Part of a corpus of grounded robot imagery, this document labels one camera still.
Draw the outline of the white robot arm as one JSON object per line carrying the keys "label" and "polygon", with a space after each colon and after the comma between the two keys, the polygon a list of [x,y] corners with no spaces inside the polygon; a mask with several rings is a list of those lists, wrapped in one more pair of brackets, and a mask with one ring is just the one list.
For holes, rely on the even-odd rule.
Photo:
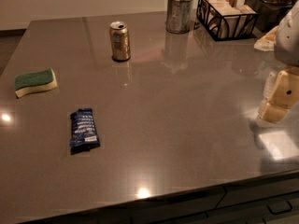
{"label": "white robot arm", "polygon": [[279,123],[299,102],[299,1],[281,20],[274,39],[275,58],[287,67],[265,82],[258,119]]}

